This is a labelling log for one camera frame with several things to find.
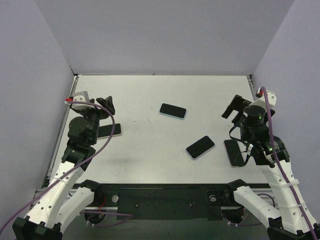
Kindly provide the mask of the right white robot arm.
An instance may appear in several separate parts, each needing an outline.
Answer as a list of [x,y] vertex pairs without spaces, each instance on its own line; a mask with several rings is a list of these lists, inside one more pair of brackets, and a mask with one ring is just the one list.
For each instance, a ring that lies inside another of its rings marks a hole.
[[274,111],[266,106],[263,96],[251,102],[235,95],[222,117],[227,119],[233,111],[238,112],[233,127],[239,128],[239,141],[265,176],[277,207],[263,200],[242,179],[227,184],[224,201],[247,209],[264,225],[271,240],[318,240],[320,224],[303,200],[283,141],[272,133]]

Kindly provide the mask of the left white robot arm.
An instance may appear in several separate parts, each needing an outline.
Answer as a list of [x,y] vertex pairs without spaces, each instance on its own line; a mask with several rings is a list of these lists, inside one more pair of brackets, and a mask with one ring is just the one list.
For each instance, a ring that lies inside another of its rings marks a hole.
[[68,141],[58,169],[48,187],[30,202],[32,209],[25,217],[18,217],[12,229],[18,240],[61,240],[68,225],[87,206],[97,206],[103,200],[101,185],[85,180],[70,199],[76,181],[91,160],[99,154],[97,143],[100,121],[113,118],[116,110],[113,98],[89,99],[79,92],[65,100],[78,113],[68,125]]

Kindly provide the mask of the phone in lavender case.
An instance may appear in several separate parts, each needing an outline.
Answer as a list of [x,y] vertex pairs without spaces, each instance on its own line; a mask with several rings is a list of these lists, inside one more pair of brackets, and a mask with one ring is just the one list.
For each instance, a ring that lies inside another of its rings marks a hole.
[[215,147],[215,143],[207,135],[197,140],[195,143],[191,144],[186,148],[187,154],[192,160],[196,160],[209,150]]

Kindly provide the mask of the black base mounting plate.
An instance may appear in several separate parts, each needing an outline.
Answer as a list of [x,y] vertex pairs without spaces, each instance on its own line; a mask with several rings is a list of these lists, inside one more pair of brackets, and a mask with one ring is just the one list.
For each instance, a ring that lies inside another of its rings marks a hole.
[[221,220],[240,222],[243,206],[233,200],[226,184],[103,184],[86,206],[88,211],[116,210],[134,220]]

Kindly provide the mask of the aluminium frame rail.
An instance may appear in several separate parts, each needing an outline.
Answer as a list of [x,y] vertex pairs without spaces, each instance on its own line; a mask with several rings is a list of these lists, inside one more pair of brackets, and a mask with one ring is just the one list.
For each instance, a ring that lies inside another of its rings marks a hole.
[[37,196],[38,193],[40,193],[42,190],[44,190],[49,185],[49,182],[50,182],[50,179],[51,179],[51,175],[52,175],[52,172],[53,172],[53,169],[54,169],[56,157],[57,157],[57,154],[58,154],[59,146],[60,146],[60,143],[61,143],[61,140],[62,140],[62,137],[63,137],[64,129],[65,129],[65,126],[66,126],[66,122],[67,122],[67,119],[68,119],[69,111],[70,111],[70,108],[68,106],[66,106],[65,109],[64,109],[62,122],[61,122],[61,124],[59,126],[58,136],[57,136],[57,138],[55,140],[55,145],[54,145],[51,157],[50,157],[49,165],[48,165],[48,168],[47,168],[43,183],[40,186],[40,188],[37,188],[35,190],[35,193],[34,193],[34,196],[33,196],[34,198]]

